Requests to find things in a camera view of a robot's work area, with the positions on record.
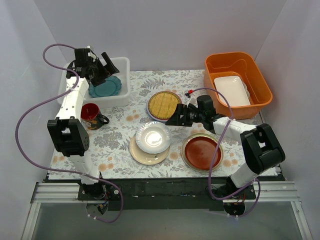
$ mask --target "blue plate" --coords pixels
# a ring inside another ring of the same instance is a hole
[[[92,84],[89,86],[89,95],[92,98],[116,96],[121,90],[121,80],[116,76],[108,77],[104,83],[94,87]]]

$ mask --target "gray floor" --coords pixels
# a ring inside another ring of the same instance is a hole
[[[105,217],[112,218],[115,214],[107,212]],[[112,224],[88,218],[84,203],[43,203],[32,239],[299,240],[302,237],[290,202],[259,202],[248,216],[238,220],[205,209],[126,210]]]

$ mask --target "white bin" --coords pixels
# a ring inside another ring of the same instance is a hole
[[[103,65],[106,64],[103,58],[100,58],[100,61]],[[123,57],[123,56],[111,58],[111,61],[113,62],[115,67],[120,71],[119,73],[113,74],[113,76],[118,77],[122,83],[122,87],[119,95],[92,98],[87,91],[84,95],[83,104],[94,103],[94,104],[97,104],[100,109],[111,108],[111,107],[122,107],[129,104],[129,97],[131,92],[130,61],[127,57]],[[63,71],[58,94],[62,94],[63,92],[65,92],[66,88],[67,88],[66,71]],[[57,101],[59,104],[62,104],[63,97],[60,97]]]

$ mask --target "gray wall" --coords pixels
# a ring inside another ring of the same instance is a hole
[[[205,58],[217,52],[244,51],[256,57],[286,2],[34,1],[57,42],[128,57],[134,71],[203,69]]]
[[[57,94],[61,72],[47,66],[42,50],[54,38],[32,0],[0,0],[0,239],[20,239],[36,181],[46,172],[27,163],[15,143],[15,127],[30,107]],[[64,65],[59,48],[48,54]],[[49,165],[53,144],[46,130],[48,118],[58,111],[56,102],[35,110],[21,125],[26,153]]]
[[[286,153],[313,239],[320,239],[320,2],[288,0],[256,61],[274,99],[263,110]]]

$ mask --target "cable connector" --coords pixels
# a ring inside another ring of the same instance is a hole
[[[185,95],[187,98],[190,98],[190,94],[192,94],[194,91],[193,90],[189,90]]]

